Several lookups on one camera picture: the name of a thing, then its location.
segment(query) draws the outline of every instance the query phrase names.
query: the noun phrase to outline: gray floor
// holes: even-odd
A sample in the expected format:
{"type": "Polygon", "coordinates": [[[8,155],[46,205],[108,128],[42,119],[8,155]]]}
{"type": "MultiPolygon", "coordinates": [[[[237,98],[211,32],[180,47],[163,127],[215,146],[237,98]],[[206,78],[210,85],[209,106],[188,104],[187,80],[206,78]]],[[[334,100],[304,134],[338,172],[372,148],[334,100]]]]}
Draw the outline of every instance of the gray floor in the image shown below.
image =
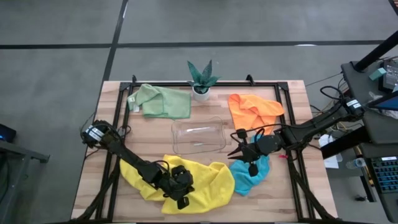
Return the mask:
{"type": "MultiPolygon", "coordinates": [[[[0,0],[1,44],[110,43],[121,0],[0,0]]],[[[130,0],[121,42],[378,40],[398,28],[387,0],[130,0]]],[[[186,61],[242,80],[314,82],[340,72],[374,45],[118,49],[110,80],[186,80],[186,61]]],[[[17,143],[51,154],[33,162],[15,223],[68,220],[85,147],[78,128],[95,110],[109,49],[0,50],[0,123],[18,130],[17,143]]],[[[388,55],[397,55],[394,49],[388,55]]],[[[307,88],[322,107],[323,85],[307,88]]],[[[355,202],[359,178],[330,179],[338,214],[348,221],[389,223],[380,203],[355,202]]]]}

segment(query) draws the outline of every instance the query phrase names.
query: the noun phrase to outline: yellow cloth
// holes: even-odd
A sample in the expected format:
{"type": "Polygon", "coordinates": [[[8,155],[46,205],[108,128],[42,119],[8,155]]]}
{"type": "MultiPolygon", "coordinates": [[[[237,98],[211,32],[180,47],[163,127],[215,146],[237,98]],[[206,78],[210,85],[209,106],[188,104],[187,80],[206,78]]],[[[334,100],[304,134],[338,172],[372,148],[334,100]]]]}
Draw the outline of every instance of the yellow cloth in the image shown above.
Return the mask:
{"type": "MultiPolygon", "coordinates": [[[[228,106],[235,129],[247,130],[266,124],[275,124],[276,116],[284,113],[279,102],[264,100],[256,95],[232,94],[228,98],[228,106]]],[[[270,134],[274,127],[269,126],[264,129],[264,134],[270,134]]]]}
{"type": "Polygon", "coordinates": [[[177,202],[163,197],[163,190],[155,190],[142,180],[138,171],[127,162],[120,160],[122,176],[140,191],[145,200],[165,201],[162,208],[164,214],[194,214],[210,211],[213,208],[228,204],[234,192],[235,180],[228,166],[220,162],[212,162],[210,166],[182,159],[178,156],[165,155],[163,160],[172,168],[183,165],[193,176],[193,192],[187,194],[189,206],[179,210],[177,202]]]}

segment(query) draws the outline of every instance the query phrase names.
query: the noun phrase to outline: fabric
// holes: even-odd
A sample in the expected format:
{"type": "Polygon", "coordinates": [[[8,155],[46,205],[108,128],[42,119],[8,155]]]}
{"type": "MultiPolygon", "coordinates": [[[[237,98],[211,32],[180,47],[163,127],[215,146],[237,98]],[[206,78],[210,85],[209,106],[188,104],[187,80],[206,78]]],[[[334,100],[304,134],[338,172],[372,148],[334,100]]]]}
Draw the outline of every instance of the fabric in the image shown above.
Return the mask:
{"type": "Polygon", "coordinates": [[[163,160],[173,167],[183,165],[193,176],[193,192],[187,194],[189,206],[179,210],[177,202],[171,198],[164,198],[161,189],[155,190],[142,180],[137,170],[127,162],[120,160],[122,176],[140,191],[145,200],[165,201],[162,207],[164,214],[194,214],[203,213],[211,209],[226,205],[234,192],[235,181],[228,167],[220,162],[212,162],[205,166],[197,162],[182,159],[178,156],[165,155],[163,160]]]}
{"type": "MultiPolygon", "coordinates": [[[[251,129],[274,124],[276,117],[284,113],[279,102],[264,100],[256,95],[232,94],[228,98],[228,105],[235,129],[251,129]]],[[[270,134],[273,126],[264,129],[265,134],[270,134]]]]}
{"type": "Polygon", "coordinates": [[[148,118],[189,118],[191,93],[159,86],[142,84],[140,89],[127,98],[130,110],[133,104],[142,105],[148,118]]]}
{"type": "Polygon", "coordinates": [[[269,172],[268,161],[268,156],[260,156],[260,159],[254,161],[259,169],[259,173],[254,177],[251,177],[249,174],[250,164],[248,162],[244,163],[243,161],[236,160],[232,163],[229,169],[235,179],[235,192],[246,196],[255,185],[259,185],[267,177],[269,172]]]}

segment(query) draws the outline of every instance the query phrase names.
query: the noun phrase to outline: computer monitor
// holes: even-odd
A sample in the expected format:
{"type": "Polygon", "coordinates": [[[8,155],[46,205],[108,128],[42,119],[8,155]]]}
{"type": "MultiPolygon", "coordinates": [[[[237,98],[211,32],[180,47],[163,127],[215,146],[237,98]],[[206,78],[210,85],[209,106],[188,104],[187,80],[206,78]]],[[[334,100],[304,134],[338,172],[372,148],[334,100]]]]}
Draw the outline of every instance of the computer monitor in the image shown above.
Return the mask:
{"type": "Polygon", "coordinates": [[[398,111],[398,91],[374,100],[367,105],[370,108],[398,111]]]}

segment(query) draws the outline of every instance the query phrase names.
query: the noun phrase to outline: clear plastic container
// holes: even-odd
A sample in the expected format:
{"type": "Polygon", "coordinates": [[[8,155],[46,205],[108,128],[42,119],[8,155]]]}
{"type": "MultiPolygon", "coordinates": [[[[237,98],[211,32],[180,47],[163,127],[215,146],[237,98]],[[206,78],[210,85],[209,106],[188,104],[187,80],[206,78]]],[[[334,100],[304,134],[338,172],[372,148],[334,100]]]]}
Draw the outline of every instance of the clear plastic container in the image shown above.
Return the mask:
{"type": "Polygon", "coordinates": [[[346,163],[346,167],[349,169],[357,169],[364,167],[366,165],[365,160],[363,158],[357,158],[352,161],[348,161],[346,163]]]}
{"type": "Polygon", "coordinates": [[[172,132],[176,154],[217,151],[226,145],[223,120],[219,117],[204,121],[174,121],[172,132]]]}

